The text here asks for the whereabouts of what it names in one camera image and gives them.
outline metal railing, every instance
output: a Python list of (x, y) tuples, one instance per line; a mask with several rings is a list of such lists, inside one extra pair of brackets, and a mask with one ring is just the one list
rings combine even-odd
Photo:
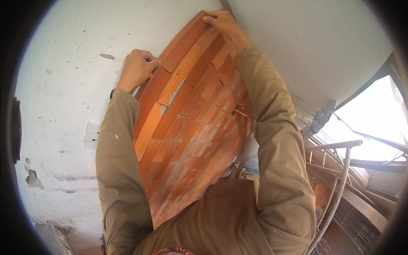
[[(337, 192), (337, 195), (333, 201), (333, 205), (332, 205), (332, 209), (330, 210), (327, 218), (324, 220), (323, 224), (322, 224), (322, 228), (320, 229), (320, 231), (317, 230), (318, 235), (315, 237), (315, 239), (313, 240), (313, 242), (310, 244), (309, 249), (306, 252), (306, 255), (309, 255), (314, 247), (317, 245), (317, 243), (320, 241), (320, 239), (322, 238), (323, 234), (326, 232), (331, 220), (333, 219), (334, 213), (337, 210), (337, 207), (339, 206), (340, 203), (340, 199), (341, 196), (343, 195), (343, 191), (344, 191), (344, 187), (346, 186), (346, 181), (347, 181), (347, 177), (348, 177), (348, 168), (350, 167), (350, 154), (351, 154), (351, 148), (354, 146), (359, 146), (363, 144), (363, 140), (354, 140), (354, 141), (348, 141), (348, 142), (338, 142), (338, 143), (334, 143), (334, 144), (322, 144), (322, 145), (315, 145), (315, 146), (308, 146), (305, 147), (305, 150), (310, 150), (310, 157), (309, 157), (309, 164), (312, 163), (312, 151), (313, 150), (324, 150), (324, 154), (323, 154), (323, 164), (321, 167), (324, 167), (324, 161), (326, 158), (326, 150), (328, 149), (339, 149), (339, 148), (346, 148), (346, 158), (344, 160), (344, 166), (343, 166), (343, 172), (341, 175), (341, 182), (339, 184), (339, 190)], [(327, 205), (324, 208), (323, 214), (321, 215), (320, 219), (323, 219), (324, 214), (327, 211), (327, 208), (330, 204), (330, 201), (332, 199), (332, 196), (334, 194), (334, 190), (336, 188), (337, 185), (337, 179), (339, 178), (339, 174), (333, 173), (336, 175), (335, 178), (335, 182), (333, 185), (333, 189), (330, 195), (330, 198), (328, 200)]]

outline glass pane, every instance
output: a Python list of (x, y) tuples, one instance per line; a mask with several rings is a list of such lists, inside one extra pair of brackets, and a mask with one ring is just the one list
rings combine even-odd
[[(322, 130), (337, 142), (362, 139), (363, 145), (351, 151), (353, 159), (388, 161), (402, 153), (379, 141), (356, 135), (352, 130), (405, 144), (408, 137), (406, 116), (402, 96), (388, 75), (338, 109)], [(338, 151), (345, 157), (346, 149)]]

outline hand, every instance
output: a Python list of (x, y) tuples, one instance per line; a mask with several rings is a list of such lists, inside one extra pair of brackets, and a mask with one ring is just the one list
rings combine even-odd
[(245, 31), (236, 23), (229, 12), (210, 11), (208, 15), (203, 17), (203, 21), (213, 26), (218, 32), (228, 36), (238, 53), (241, 53), (244, 47), (251, 43)]
[(137, 87), (142, 85), (147, 79), (152, 78), (153, 70), (158, 68), (161, 63), (161, 60), (153, 57), (148, 51), (132, 50), (125, 58), (116, 88), (133, 94)]

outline curved wooden panel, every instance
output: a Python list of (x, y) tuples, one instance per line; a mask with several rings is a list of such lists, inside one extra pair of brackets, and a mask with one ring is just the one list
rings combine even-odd
[(253, 123), (235, 49), (208, 28), (204, 15), (169, 44), (161, 67), (136, 96), (141, 109), (134, 145), (155, 228), (224, 175)]

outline light switch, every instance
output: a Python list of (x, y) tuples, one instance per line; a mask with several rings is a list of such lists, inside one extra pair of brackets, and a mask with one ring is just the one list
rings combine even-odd
[(84, 148), (96, 150), (96, 145), (99, 140), (99, 133), (101, 130), (100, 125), (92, 124), (88, 122), (86, 127), (86, 133), (84, 138)]

